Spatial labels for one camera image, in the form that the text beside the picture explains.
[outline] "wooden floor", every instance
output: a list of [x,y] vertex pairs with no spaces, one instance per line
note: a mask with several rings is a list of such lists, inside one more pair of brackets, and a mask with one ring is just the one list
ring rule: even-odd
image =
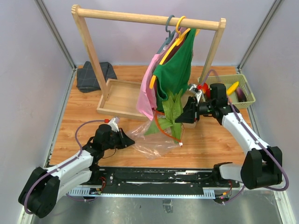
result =
[[[190,82],[196,83],[203,67],[193,67]],[[213,67],[220,75],[235,74],[234,67]],[[141,82],[147,66],[114,66],[118,79]],[[76,88],[75,79],[71,94],[66,106],[63,121],[55,143],[50,165],[55,165],[74,155],[79,147],[74,134],[77,127],[83,122],[94,119],[110,119],[112,116],[96,112],[101,91],[81,93]],[[241,113],[247,123],[250,123],[246,109]],[[119,127],[124,132],[134,130],[143,121],[121,118]],[[78,133],[82,145],[94,136],[99,123],[91,123]],[[231,134],[214,118],[201,117],[195,129],[186,129],[182,138],[183,146],[172,149],[169,153],[154,160],[148,160],[142,153],[133,147],[117,150],[110,158],[102,159],[100,166],[131,166],[131,167],[169,167],[169,168],[212,168],[214,164],[231,161],[242,164],[244,153]],[[114,150],[107,150],[105,157]]]

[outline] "wooden rack leg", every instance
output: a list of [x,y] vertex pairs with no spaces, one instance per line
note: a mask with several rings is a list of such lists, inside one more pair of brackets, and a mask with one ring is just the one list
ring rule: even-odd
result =
[[109,91],[106,85],[106,81],[102,72],[102,69],[100,67],[99,59],[97,56],[97,53],[94,49],[92,39],[90,37],[88,27],[85,21],[84,17],[78,16],[78,8],[81,8],[79,5],[73,5],[71,8],[71,13],[74,17],[75,23],[78,27],[78,30],[80,32],[80,35],[82,37],[83,43],[85,45],[86,51],[88,53],[88,56],[90,58],[91,64],[93,66],[93,71],[95,73],[95,76],[99,82],[100,88],[102,90],[102,94],[104,96],[105,100],[108,100],[109,98]]
[[202,70],[201,76],[199,78],[199,83],[202,82],[202,80],[204,79],[204,77],[206,76],[206,74],[208,73],[208,71],[211,68],[212,61],[214,59],[214,56],[216,54],[218,45],[220,43],[220,40],[221,40],[223,31],[224,31],[225,25],[226,25],[226,19],[221,18],[220,21],[219,21],[218,30],[215,32],[215,35],[214,35],[211,47],[209,49],[209,53],[208,53],[208,55],[206,57],[205,66],[204,66],[204,69]]

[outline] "red object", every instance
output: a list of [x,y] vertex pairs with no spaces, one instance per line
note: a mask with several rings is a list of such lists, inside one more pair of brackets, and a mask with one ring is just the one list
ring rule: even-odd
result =
[[207,97],[208,99],[211,98],[211,90],[210,90],[209,88],[206,90],[206,97]]
[[205,94],[206,93],[206,91],[208,90],[208,88],[209,88],[209,86],[206,84],[206,83],[204,83],[204,85],[202,86],[202,92]]

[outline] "green leaf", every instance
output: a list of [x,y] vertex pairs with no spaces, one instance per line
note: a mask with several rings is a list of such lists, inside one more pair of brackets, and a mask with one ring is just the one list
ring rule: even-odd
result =
[[174,102],[174,105],[173,105],[173,108],[172,108],[173,123],[174,123],[174,120],[179,115],[181,115],[182,112],[183,112],[182,101],[181,101],[182,93],[183,93],[183,89],[181,89],[181,91],[178,93],[176,101]]
[[173,101],[174,101],[174,102],[177,100],[177,97],[178,97],[178,94],[177,94],[177,93],[174,94],[174,96],[173,96]]
[[168,100],[162,101],[163,110],[165,113],[166,119],[172,122],[173,116],[172,116],[172,108],[174,105],[174,101],[172,98],[168,97]]
[[182,124],[181,123],[173,123],[173,126],[171,127],[172,136],[176,139],[181,139],[181,133],[182,133]]
[[175,101],[175,100],[173,99],[173,98],[174,98],[173,93],[172,93],[170,90],[167,90],[167,91],[166,91],[166,94],[167,94],[168,98],[171,98],[173,101]]
[[[160,127],[165,130],[166,128],[172,127],[173,124],[168,121],[166,118],[158,118],[158,122]],[[153,120],[148,128],[148,130],[146,131],[146,133],[144,135],[148,135],[148,134],[155,134],[160,132],[159,128],[156,125],[156,122]]]

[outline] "pink shirt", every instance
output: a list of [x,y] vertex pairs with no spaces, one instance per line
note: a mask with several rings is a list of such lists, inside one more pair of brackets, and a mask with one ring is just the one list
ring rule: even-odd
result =
[[[183,33],[186,30],[186,28],[181,28],[180,31]],[[160,54],[155,54],[154,57],[151,59],[151,62],[143,76],[139,97],[136,105],[136,109],[143,113],[145,116],[147,116],[150,120],[153,120],[154,113],[153,110],[157,108],[157,99],[156,99],[156,90],[157,86],[156,83],[154,85],[153,89],[150,89],[150,80],[153,76],[153,72],[156,68],[156,66],[160,63],[163,56],[167,52],[167,50],[171,47],[173,42],[178,38],[178,34],[176,34],[170,44],[166,45],[164,49],[161,51]],[[171,53],[172,55],[179,49],[180,46],[175,47]]]

